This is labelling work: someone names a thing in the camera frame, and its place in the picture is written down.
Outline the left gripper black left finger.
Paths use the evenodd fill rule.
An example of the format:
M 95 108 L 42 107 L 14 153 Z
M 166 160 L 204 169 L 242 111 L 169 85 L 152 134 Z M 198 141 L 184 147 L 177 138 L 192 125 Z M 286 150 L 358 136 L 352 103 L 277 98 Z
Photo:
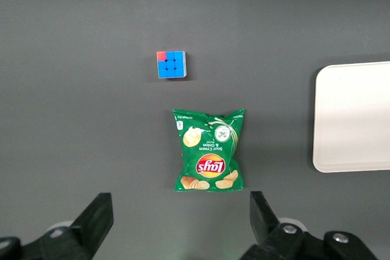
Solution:
M 100 193 L 68 227 L 48 230 L 22 247 L 23 259 L 93 259 L 113 225 L 110 193 Z

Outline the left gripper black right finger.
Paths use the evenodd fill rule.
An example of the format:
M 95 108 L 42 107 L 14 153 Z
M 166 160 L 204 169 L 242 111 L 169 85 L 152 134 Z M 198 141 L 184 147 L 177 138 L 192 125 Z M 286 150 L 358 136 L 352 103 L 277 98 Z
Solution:
M 257 240 L 241 259 L 322 259 L 322 241 L 293 223 L 281 223 L 261 191 L 250 193 L 250 224 Z

